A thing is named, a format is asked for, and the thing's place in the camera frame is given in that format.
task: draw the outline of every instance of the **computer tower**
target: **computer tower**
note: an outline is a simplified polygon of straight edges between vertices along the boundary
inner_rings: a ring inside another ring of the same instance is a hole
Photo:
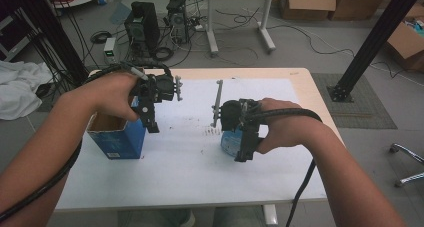
[[[158,47],[160,30],[155,5],[148,2],[133,2],[132,11],[125,20],[131,48],[139,48],[145,57],[152,57]]]
[[[185,0],[169,0],[166,6],[168,22],[172,28],[171,37],[176,44],[188,43],[188,26]]]

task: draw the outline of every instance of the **hand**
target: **hand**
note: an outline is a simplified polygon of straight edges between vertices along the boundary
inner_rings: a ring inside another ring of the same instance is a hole
[[[126,120],[137,120],[130,108],[128,96],[135,86],[137,77],[129,73],[112,73],[89,82],[71,92],[74,101],[88,101],[95,112],[112,115]]]
[[[265,98],[260,101],[262,111],[273,109],[302,108],[290,101],[281,101]],[[278,147],[292,147],[305,145],[311,132],[319,129],[323,124],[307,116],[275,116],[266,119],[268,134],[259,144],[257,152],[265,154]]]

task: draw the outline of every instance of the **forearm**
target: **forearm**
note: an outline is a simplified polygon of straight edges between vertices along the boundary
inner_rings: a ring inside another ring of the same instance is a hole
[[[43,125],[0,176],[0,212],[50,180],[75,151],[94,112],[90,100],[60,97]]]
[[[305,146],[312,153],[338,226],[404,226],[403,220],[327,126]]]

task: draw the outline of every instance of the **chair leg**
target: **chair leg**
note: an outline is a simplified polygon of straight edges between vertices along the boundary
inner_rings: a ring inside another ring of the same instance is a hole
[[[392,144],[392,146],[390,147],[390,152],[391,153],[397,153],[398,151],[402,151],[403,153],[405,153],[406,155],[408,155],[409,157],[413,158],[414,160],[418,161],[419,163],[421,163],[422,165],[424,165],[424,158],[420,157],[419,155],[415,154],[414,152],[410,151],[409,149],[403,147],[400,144]],[[404,184],[416,180],[416,179],[421,179],[424,178],[424,172],[421,174],[416,174],[413,176],[410,176],[408,178],[405,179],[401,179],[396,181],[395,186],[396,187],[402,187]]]

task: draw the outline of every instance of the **blue box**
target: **blue box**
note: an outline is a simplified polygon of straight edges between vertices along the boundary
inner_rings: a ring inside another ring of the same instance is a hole
[[[140,119],[131,122],[97,113],[91,118],[87,133],[109,159],[139,159],[146,128]]]

